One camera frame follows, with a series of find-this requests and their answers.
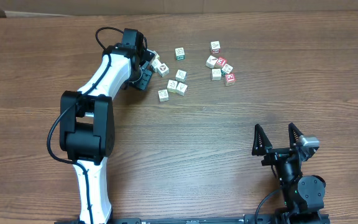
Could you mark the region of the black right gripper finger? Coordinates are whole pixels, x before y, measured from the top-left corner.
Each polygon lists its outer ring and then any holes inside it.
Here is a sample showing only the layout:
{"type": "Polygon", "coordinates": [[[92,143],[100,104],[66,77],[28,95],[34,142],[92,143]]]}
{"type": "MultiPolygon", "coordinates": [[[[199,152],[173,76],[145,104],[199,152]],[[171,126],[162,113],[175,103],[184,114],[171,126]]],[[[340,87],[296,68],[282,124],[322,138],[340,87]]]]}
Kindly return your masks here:
{"type": "Polygon", "coordinates": [[[302,145],[302,135],[303,133],[295,126],[294,123],[290,123],[288,125],[288,134],[290,140],[290,148],[294,148],[295,146],[302,145]]]}
{"type": "Polygon", "coordinates": [[[265,134],[260,124],[255,125],[254,129],[254,143],[252,146],[253,156],[264,156],[273,149],[271,142],[265,134]]]}

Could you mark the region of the plain wooden block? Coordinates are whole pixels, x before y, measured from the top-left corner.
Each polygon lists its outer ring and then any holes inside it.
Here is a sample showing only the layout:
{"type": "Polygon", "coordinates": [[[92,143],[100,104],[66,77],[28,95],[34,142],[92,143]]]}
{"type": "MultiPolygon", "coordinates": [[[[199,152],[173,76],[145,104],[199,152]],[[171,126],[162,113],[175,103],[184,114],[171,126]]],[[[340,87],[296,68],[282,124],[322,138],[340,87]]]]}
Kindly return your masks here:
{"type": "Polygon", "coordinates": [[[169,100],[168,90],[159,90],[158,97],[160,102],[168,101],[169,100]]]}

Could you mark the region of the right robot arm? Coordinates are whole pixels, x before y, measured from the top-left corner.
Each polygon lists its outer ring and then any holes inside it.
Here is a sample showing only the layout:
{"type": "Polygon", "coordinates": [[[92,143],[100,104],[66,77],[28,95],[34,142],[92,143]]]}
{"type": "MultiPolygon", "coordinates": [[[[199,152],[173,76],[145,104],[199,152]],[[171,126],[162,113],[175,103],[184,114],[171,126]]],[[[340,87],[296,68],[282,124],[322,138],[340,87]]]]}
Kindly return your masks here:
{"type": "Polygon", "coordinates": [[[322,215],[326,182],[318,175],[304,176],[301,167],[319,149],[320,141],[314,135],[304,135],[293,123],[288,125],[289,146],[274,148],[261,125],[254,129],[253,156],[262,156],[261,164],[269,166],[279,181],[279,188],[262,199],[254,214],[254,223],[261,219],[262,205],[281,192],[285,206],[276,209],[267,223],[329,223],[322,215]]]}

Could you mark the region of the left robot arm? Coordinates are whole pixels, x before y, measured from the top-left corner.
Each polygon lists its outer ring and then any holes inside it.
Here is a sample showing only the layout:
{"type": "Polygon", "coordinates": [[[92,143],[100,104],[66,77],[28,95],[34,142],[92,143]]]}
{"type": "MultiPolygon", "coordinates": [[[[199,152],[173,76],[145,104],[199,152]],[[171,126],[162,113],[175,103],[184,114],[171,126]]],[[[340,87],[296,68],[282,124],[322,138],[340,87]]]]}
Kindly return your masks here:
{"type": "Polygon", "coordinates": [[[76,172],[81,212],[75,223],[111,223],[107,161],[115,142],[112,101],[121,88],[145,90],[152,78],[147,67],[155,53],[146,37],[135,29],[121,33],[119,43],[103,47],[101,65],[89,82],[63,93],[60,116],[51,127],[59,129],[65,163],[76,172]]]}

